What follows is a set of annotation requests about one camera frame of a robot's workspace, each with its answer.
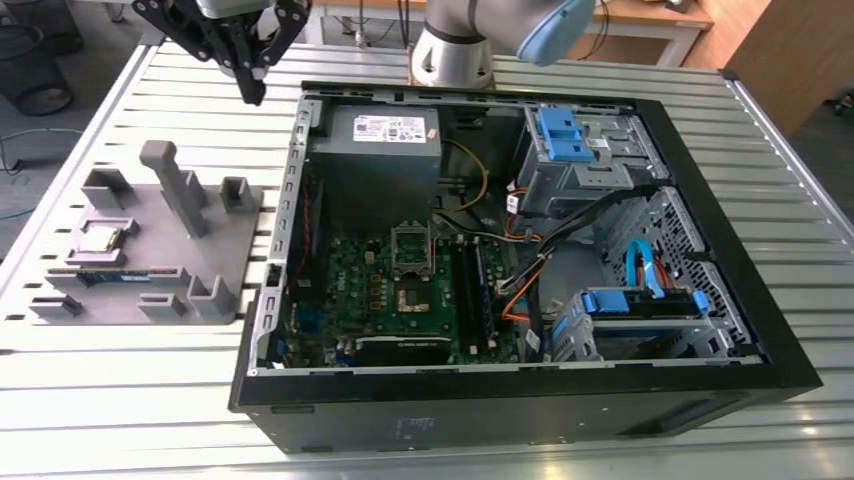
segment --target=serial number label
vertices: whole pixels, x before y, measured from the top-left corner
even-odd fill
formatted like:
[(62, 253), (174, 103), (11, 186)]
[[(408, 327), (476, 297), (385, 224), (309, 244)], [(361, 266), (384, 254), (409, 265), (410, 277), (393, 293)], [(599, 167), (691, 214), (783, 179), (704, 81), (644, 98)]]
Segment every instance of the serial number label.
[(352, 125), (353, 142), (426, 143), (422, 117), (358, 115)]

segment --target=aluminum table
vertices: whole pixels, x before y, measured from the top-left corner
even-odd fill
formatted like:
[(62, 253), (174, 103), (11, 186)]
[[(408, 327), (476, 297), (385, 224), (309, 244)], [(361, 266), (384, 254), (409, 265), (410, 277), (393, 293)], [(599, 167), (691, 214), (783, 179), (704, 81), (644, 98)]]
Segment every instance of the aluminum table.
[[(534, 69), (496, 58), (500, 89), (663, 102), (825, 386), (655, 440), (284, 456), (225, 409), (241, 321), (228, 326), (59, 327), (25, 308), (51, 292), (87, 170), (134, 183), (147, 139), (172, 140), (201, 183), (265, 188), (262, 258), (302, 80), (404, 83), (401, 52), (294, 45), (266, 100), (172, 43), (139, 46), (0, 266), (0, 476), (556, 479), (837, 478), (854, 471), (852, 228), (737, 82), (711, 71), (596, 63)], [(262, 278), (250, 261), (242, 305)]]

